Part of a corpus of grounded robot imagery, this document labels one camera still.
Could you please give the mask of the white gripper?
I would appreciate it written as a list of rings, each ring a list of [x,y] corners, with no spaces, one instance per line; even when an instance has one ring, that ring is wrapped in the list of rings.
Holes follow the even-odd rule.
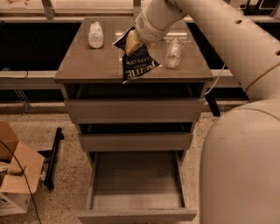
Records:
[[[168,33],[170,26],[159,27],[148,18],[147,10],[140,12],[135,20],[135,30],[130,30],[126,36],[125,53],[127,56],[144,56]]]

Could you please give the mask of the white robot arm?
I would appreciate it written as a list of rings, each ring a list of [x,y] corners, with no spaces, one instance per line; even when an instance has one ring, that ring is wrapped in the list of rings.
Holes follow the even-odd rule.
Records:
[[[245,94],[205,137],[199,224],[280,224],[280,41],[224,0],[148,0],[136,35],[158,42],[185,17]]]

